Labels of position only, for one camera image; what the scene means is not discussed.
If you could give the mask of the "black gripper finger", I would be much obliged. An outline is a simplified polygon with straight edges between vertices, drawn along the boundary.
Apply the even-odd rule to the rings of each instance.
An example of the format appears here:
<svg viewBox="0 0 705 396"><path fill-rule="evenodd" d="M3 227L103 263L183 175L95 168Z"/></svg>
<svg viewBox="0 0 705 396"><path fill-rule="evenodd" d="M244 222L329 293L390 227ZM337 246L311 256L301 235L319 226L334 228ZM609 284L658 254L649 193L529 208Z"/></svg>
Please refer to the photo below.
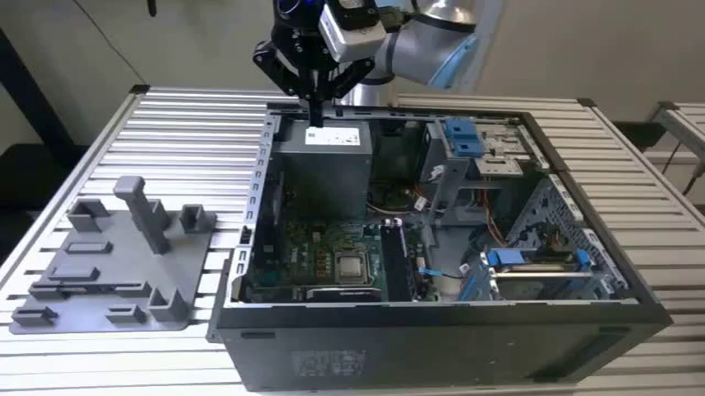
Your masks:
<svg viewBox="0 0 705 396"><path fill-rule="evenodd" d="M311 73L305 68L298 75L281 61L279 51L273 41L261 41L255 45L252 61L265 72L277 87L290 96L306 100L309 105L310 126L318 125L318 100L314 92Z"/></svg>
<svg viewBox="0 0 705 396"><path fill-rule="evenodd" d="M375 67L373 59L358 59L337 75L331 73L339 64L333 62L318 70L317 76L317 126L323 125L325 103L334 98L343 98L353 87L365 79Z"/></svg>

